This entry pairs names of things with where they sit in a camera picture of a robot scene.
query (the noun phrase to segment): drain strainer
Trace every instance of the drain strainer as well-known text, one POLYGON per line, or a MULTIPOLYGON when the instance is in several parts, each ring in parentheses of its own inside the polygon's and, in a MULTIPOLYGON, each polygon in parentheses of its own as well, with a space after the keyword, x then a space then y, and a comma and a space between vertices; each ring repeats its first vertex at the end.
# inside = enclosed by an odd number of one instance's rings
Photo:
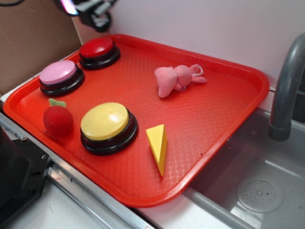
POLYGON ((281 206, 284 192, 282 187, 269 177, 251 176, 239 183, 237 197, 247 209, 267 213, 281 206))

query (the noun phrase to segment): red tray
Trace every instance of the red tray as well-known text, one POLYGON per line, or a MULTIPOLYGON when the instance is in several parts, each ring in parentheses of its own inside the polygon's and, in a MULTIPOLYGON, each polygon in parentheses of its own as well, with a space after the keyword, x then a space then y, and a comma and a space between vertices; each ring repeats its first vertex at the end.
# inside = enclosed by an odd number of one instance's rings
POLYGON ((131 207, 151 207, 180 194, 217 150, 266 97, 269 81, 260 71, 126 35, 109 36, 121 51, 115 64, 85 70, 79 53, 67 57, 84 70, 85 82, 58 97, 74 118, 65 137, 51 137, 42 122, 48 97, 36 77, 16 90, 4 111, 60 157, 131 207), (190 84, 161 99, 154 70, 200 64, 206 84, 190 84), (91 108, 118 102, 137 118, 139 134, 125 150, 112 156, 88 153, 80 141, 80 122, 91 108), (165 124, 168 145, 164 177, 160 176, 145 130, 165 124))

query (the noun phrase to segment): pink plush toy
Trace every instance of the pink plush toy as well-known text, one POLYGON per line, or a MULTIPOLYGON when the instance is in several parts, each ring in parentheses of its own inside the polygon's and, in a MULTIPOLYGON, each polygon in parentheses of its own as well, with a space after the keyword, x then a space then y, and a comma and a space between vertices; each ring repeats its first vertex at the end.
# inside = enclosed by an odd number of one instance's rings
POLYGON ((190 82, 206 83, 200 65, 195 64, 190 68, 185 65, 173 67, 161 67, 154 71, 159 86, 159 96, 165 98, 169 96, 172 90, 184 91, 190 82))

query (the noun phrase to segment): sink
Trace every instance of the sink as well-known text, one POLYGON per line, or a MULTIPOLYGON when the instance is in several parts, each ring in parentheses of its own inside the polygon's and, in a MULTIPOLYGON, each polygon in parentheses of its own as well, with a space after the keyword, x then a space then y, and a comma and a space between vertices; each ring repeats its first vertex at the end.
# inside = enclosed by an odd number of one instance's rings
POLYGON ((293 121, 290 138, 277 142, 269 117, 257 108, 189 185, 197 194, 186 196, 211 202, 239 228, 303 228, 305 125, 293 121))

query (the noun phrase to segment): yellow button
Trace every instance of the yellow button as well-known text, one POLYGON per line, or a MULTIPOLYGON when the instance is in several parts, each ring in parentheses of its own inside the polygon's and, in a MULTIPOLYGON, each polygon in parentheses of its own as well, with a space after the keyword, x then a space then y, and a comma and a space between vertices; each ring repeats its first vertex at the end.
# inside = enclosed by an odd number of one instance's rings
POLYGON ((81 121, 81 131, 90 140, 106 140, 122 132, 128 121, 128 111, 122 104, 105 103, 85 114, 81 121))

